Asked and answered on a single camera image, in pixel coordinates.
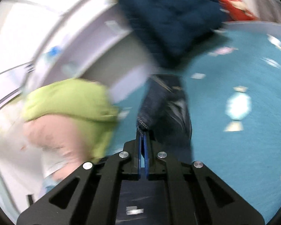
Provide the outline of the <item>teal patterned bed sheet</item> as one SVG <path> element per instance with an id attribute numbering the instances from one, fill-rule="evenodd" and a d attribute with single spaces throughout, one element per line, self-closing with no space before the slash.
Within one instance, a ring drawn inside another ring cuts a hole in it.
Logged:
<path id="1" fill-rule="evenodd" d="M 281 207 L 281 49 L 266 34 L 226 31 L 176 73 L 188 96 L 194 158 L 269 222 Z"/>

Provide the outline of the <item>green and pink padded jacket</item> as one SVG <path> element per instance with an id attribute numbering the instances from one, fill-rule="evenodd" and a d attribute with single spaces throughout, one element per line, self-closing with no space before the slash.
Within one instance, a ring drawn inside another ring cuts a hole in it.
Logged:
<path id="1" fill-rule="evenodd" d="M 44 175 L 61 181 L 83 163 L 105 157 L 118 114 L 104 85 L 62 80 L 27 95 L 23 134 L 30 144 L 57 155 Z"/>

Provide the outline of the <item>white bed headboard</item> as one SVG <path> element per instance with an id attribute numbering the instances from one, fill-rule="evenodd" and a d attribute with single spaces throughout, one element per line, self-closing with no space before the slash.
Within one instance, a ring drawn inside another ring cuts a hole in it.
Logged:
<path id="1" fill-rule="evenodd" d="M 158 71 L 116 0 L 80 0 L 58 21 L 34 56 L 23 90 L 68 78 L 98 81 L 120 102 Z"/>

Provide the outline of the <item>navy and yellow puffer jacket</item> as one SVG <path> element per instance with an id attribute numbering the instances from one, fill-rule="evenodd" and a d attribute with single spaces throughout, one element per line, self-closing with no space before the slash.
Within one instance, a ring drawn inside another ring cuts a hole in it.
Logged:
<path id="1" fill-rule="evenodd" d="M 163 68 L 174 68 L 192 46 L 222 27 L 219 0 L 117 0 L 138 39 Z"/>

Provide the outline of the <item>dark blue denim jeans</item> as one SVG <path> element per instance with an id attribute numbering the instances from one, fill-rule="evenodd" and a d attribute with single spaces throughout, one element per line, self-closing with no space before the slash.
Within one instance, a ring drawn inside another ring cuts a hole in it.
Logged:
<path id="1" fill-rule="evenodd" d="M 187 95 L 179 76 L 150 76 L 136 128 L 141 136 L 148 134 L 151 141 L 160 143 L 162 151 L 174 154 L 182 163 L 192 163 L 192 125 Z"/>

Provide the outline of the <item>red garment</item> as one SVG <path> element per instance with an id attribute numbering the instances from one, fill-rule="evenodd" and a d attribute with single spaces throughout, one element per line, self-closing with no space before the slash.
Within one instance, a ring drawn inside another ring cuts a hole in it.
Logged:
<path id="1" fill-rule="evenodd" d="M 218 0 L 221 11 L 227 14 L 227 21 L 254 21 L 257 17 L 242 0 Z"/>

